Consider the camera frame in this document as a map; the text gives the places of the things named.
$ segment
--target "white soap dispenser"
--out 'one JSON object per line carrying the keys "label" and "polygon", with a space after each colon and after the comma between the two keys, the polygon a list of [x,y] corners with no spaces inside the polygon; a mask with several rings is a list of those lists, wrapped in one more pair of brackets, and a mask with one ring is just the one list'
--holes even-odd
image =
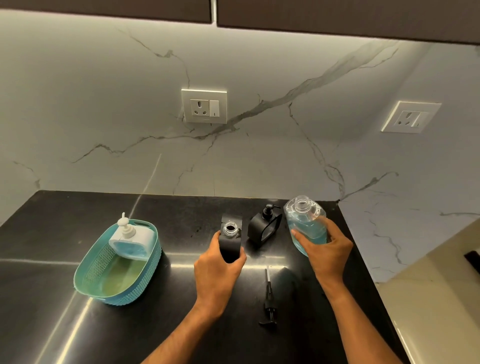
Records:
{"label": "white soap dispenser", "polygon": [[129,224],[130,220],[122,213],[118,228],[108,243],[115,252],[128,259],[148,260],[155,245],[154,231],[146,226]]}

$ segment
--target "blue liquid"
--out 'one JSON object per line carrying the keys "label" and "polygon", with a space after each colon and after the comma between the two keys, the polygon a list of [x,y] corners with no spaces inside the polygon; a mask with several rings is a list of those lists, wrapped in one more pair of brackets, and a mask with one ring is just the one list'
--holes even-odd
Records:
{"label": "blue liquid", "polygon": [[[308,221],[302,222],[298,219],[290,220],[294,218],[293,216],[287,216],[288,227],[290,230],[295,229],[300,231],[305,237],[314,244],[325,244],[327,242],[327,229],[319,221]],[[298,242],[297,239],[291,234],[293,243],[300,252],[308,256],[307,252],[303,246]]]}

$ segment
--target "person's left hand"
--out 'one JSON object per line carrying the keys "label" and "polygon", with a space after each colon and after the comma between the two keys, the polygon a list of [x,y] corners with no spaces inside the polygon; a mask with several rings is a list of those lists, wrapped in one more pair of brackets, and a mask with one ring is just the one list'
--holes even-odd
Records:
{"label": "person's left hand", "polygon": [[220,253],[219,235],[220,231],[213,235],[208,250],[193,265],[197,285],[195,306],[213,318],[220,317],[225,310],[233,286],[247,260],[241,247],[240,257],[231,264],[226,263]]}

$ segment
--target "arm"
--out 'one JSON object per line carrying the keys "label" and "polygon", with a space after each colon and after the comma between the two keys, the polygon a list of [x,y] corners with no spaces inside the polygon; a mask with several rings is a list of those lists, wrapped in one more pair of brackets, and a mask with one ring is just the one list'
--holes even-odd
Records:
{"label": "arm", "polygon": [[317,280],[335,313],[349,364],[401,364],[343,283],[343,269],[353,243],[338,226],[324,217],[331,242],[316,245],[298,231],[295,238],[308,254]]}
{"label": "arm", "polygon": [[225,263],[220,254],[217,231],[208,250],[195,262],[197,301],[180,325],[142,364],[184,364],[204,333],[222,315],[247,256]]}

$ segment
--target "granite countertop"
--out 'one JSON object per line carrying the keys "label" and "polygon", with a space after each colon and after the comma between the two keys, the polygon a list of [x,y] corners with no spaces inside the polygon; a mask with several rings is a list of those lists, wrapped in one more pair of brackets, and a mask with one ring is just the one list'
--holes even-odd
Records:
{"label": "granite countertop", "polygon": [[[139,363],[192,307],[192,264],[219,229],[224,212],[248,220],[271,200],[39,191],[0,227],[0,341],[3,363]],[[286,201],[276,200],[282,205]],[[73,274],[91,245],[122,212],[158,228],[163,254],[143,295],[108,306],[75,293]],[[336,202],[321,202],[351,237]],[[243,233],[249,258],[224,315],[191,363],[347,363],[333,311],[285,220],[261,248]],[[264,266],[272,265],[278,330],[264,320]],[[370,274],[354,247],[345,283],[397,355],[408,357]]]}

